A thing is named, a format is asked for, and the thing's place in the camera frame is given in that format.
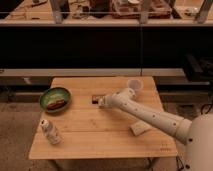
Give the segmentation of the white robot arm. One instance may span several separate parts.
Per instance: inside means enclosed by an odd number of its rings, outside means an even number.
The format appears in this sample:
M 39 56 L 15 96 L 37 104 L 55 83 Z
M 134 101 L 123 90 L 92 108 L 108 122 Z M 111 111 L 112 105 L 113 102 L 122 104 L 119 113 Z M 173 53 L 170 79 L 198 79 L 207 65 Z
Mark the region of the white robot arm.
M 133 89 L 125 88 L 103 95 L 98 105 L 119 108 L 184 144 L 184 171 L 213 171 L 213 114 L 189 120 L 140 104 L 134 101 L 135 96 Z

